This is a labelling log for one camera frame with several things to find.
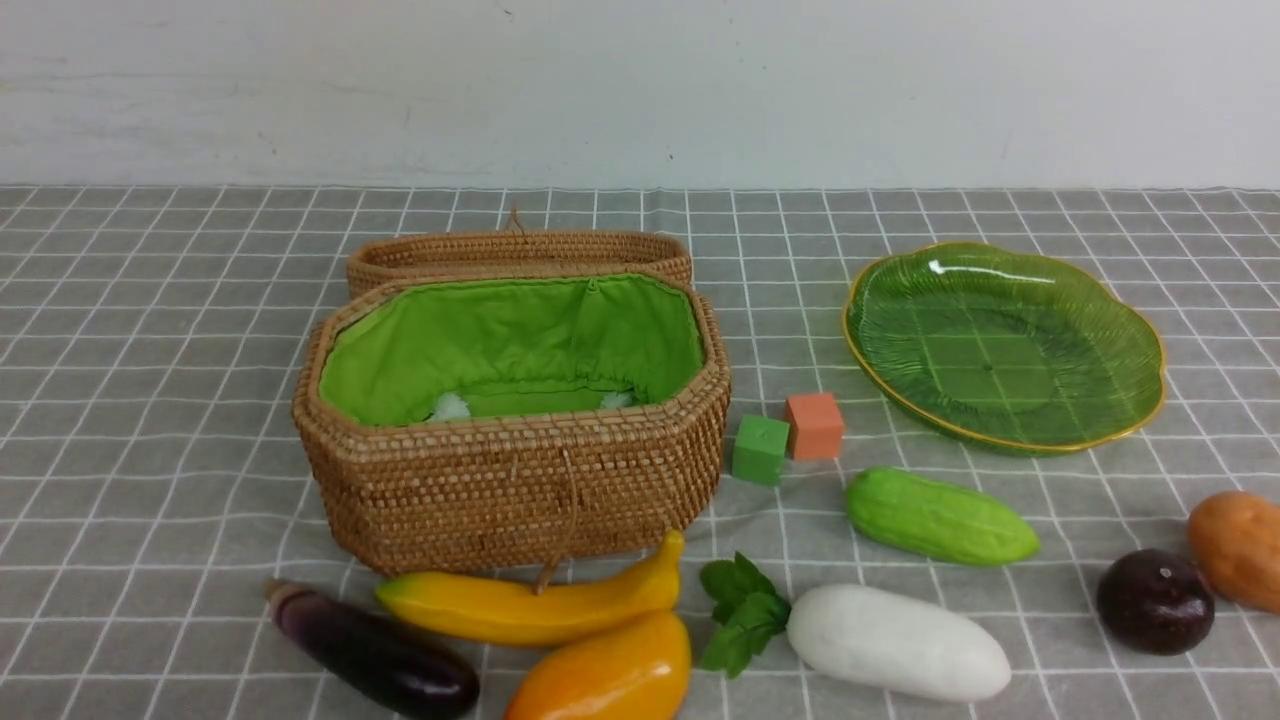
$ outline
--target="eggplant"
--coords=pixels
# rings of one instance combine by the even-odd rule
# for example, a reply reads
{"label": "eggplant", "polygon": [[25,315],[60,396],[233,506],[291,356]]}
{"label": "eggplant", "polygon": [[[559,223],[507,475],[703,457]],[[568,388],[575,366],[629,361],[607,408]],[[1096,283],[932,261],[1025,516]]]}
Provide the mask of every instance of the eggplant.
{"label": "eggplant", "polygon": [[425,630],[271,578],[271,623],[369,700],[411,720],[457,720],[480,697],[475,667]]}

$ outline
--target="cucumber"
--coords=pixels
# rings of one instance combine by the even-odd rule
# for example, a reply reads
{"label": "cucumber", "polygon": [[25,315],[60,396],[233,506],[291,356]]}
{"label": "cucumber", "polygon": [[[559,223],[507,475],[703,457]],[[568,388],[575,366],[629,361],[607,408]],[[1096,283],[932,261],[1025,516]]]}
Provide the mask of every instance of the cucumber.
{"label": "cucumber", "polygon": [[854,528],[876,542],[960,565],[1006,565],[1039,552],[1036,530],[1000,500],[888,466],[845,495]]}

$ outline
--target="toy vegetable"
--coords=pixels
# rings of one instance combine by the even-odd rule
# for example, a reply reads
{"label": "toy vegetable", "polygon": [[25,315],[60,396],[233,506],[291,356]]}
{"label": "toy vegetable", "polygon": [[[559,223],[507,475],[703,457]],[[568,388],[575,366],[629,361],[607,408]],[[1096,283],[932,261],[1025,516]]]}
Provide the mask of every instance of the toy vegetable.
{"label": "toy vegetable", "polygon": [[1249,492],[1220,492],[1192,510],[1187,541],[1213,589],[1280,614],[1280,506]]}
{"label": "toy vegetable", "polygon": [[554,647],[654,610],[671,610],[680,597],[680,556],[685,537],[671,530],[657,552],[595,583],[529,585],[457,575],[411,573],[375,591],[392,615],[442,634],[513,647]]}
{"label": "toy vegetable", "polygon": [[1041,548],[1036,530],[996,497],[897,468],[859,473],[845,509],[864,536],[943,562],[1007,565]]}
{"label": "toy vegetable", "polygon": [[672,720],[691,666],[685,624],[669,610],[649,612],[544,657],[504,720]]}
{"label": "toy vegetable", "polygon": [[746,557],[703,568],[703,588],[722,626],[700,666],[736,678],[773,635],[786,632],[810,667],[840,680],[943,702],[979,702],[1012,673],[980,625],[937,605],[859,584],[813,588],[790,605]]}
{"label": "toy vegetable", "polygon": [[475,669],[426,633],[297,583],[266,582],[271,621],[365,697],[413,720],[456,720],[480,697]]}

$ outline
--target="gray checkered tablecloth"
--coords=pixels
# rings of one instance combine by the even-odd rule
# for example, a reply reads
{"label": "gray checkered tablecloth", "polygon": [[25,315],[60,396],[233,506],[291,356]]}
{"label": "gray checkered tablecloth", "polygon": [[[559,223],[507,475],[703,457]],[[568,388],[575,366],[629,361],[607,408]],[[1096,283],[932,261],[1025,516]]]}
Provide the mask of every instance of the gray checkered tablecloth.
{"label": "gray checkered tablecloth", "polygon": [[[838,462],[791,465],[778,491],[726,478],[689,528],[680,610],[696,648],[712,629],[696,571],[740,550],[791,597],[856,580],[969,615],[1015,671],[996,700],[942,706],[803,671],[781,637],[733,682],[696,673],[682,719],[1280,712],[1280,618],[1222,602],[1201,647],[1153,659],[1108,642],[1089,611],[1111,560],[1184,550],[1184,518],[1208,493],[1280,500],[1274,192],[0,187],[0,716],[389,719],[265,623],[273,573],[374,606],[376,578],[332,541],[289,419],[303,334],[344,301],[357,245],[499,227],[512,205],[526,227],[689,242],[735,368],[731,425],[781,416],[796,392],[840,398]],[[1170,354],[1156,421],[1092,452],[1021,460],[888,407],[841,338],[840,306],[876,258],[947,240],[1062,258],[1139,307]],[[970,569],[855,538],[842,487],[882,462],[1004,498],[1042,553]],[[462,647],[483,670],[476,716],[500,717],[538,655]]]}

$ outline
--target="dark purple fruit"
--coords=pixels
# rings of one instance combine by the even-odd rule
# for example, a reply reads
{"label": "dark purple fruit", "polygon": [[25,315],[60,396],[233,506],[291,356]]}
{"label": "dark purple fruit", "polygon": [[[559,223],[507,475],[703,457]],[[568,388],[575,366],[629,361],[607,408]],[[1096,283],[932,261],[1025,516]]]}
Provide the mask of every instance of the dark purple fruit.
{"label": "dark purple fruit", "polygon": [[457,720],[480,697],[475,669],[424,630],[298,583],[273,578],[265,592],[287,638],[383,707],[412,720]]}
{"label": "dark purple fruit", "polygon": [[1097,606],[1115,639],[1148,655],[1181,655],[1213,626],[1208,583],[1190,560],[1164,550],[1137,550],[1112,562],[1098,583]]}

